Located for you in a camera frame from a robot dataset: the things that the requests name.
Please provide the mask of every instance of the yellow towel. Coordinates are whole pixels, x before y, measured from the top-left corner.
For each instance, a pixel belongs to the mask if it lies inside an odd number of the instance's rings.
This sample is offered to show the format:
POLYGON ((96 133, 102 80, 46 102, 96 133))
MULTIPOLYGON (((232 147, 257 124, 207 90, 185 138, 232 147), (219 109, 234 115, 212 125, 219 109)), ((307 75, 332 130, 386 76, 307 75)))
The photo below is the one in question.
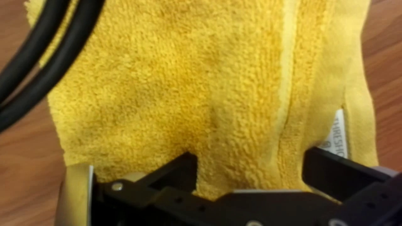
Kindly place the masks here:
MULTIPOLYGON (((203 197, 305 188, 302 153, 322 142, 342 108, 350 158, 376 164, 360 55, 368 5, 107 0, 48 95, 65 163, 91 163, 110 181, 189 151, 203 197)), ((41 6, 27 1, 31 25, 41 6)))

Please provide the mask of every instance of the screw hole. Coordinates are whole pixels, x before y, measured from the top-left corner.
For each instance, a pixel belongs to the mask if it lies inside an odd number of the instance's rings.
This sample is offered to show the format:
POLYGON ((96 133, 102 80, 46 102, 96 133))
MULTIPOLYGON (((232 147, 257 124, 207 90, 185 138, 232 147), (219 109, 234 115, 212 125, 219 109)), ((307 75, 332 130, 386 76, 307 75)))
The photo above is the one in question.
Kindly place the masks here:
POLYGON ((369 203, 366 203, 366 207, 368 207, 368 208, 374 208, 375 204, 373 204, 373 203, 369 202, 369 203))
POLYGON ((199 211, 199 212, 204 212, 204 211, 205 211, 205 207, 204 207, 204 206, 199 206, 199 207, 198 207, 198 211, 199 211))
POLYGON ((183 202, 183 198, 182 198, 182 197, 177 197, 177 198, 174 199, 174 202, 175 202, 175 203, 182 203, 182 202, 183 202))

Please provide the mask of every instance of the wooden table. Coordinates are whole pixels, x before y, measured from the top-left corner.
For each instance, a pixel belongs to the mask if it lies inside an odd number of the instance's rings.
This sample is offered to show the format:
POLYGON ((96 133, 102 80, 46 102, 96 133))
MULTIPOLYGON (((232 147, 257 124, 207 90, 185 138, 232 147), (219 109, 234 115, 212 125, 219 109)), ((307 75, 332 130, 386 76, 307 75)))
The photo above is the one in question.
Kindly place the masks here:
MULTIPOLYGON (((28 27, 22 0, 0 1, 0 68, 28 27)), ((363 35, 383 166, 402 171, 402 1, 373 0, 363 35)), ((42 102, 0 135, 0 225, 52 225, 61 149, 42 102)))

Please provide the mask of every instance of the cable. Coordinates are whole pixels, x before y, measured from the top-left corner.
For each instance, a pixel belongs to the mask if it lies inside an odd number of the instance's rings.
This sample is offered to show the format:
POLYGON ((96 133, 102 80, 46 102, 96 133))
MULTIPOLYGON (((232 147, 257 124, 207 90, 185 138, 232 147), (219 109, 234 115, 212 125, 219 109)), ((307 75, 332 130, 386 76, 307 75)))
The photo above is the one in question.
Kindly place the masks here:
POLYGON ((85 45, 102 4, 104 0, 79 1, 71 22, 50 60, 23 90, 0 108, 0 132, 23 117, 62 78, 85 45))
POLYGON ((23 80, 46 50, 66 12, 69 0, 47 0, 32 31, 0 75, 0 103, 23 80))

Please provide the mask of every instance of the metal screw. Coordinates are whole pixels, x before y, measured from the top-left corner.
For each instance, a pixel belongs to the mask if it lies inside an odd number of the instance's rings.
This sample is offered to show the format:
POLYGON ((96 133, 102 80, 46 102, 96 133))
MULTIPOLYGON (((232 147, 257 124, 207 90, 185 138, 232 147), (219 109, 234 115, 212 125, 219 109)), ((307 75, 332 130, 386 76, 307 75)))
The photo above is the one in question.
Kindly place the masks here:
POLYGON ((113 191, 121 191, 121 189, 123 189, 123 183, 120 183, 120 182, 113 183, 113 184, 111 184, 111 189, 113 189, 113 191))
POLYGON ((259 221, 248 221, 246 226, 263 226, 259 221))
POLYGON ((347 223, 345 223, 344 221, 341 221, 339 218, 331 218, 327 221, 327 226, 347 226, 347 223))

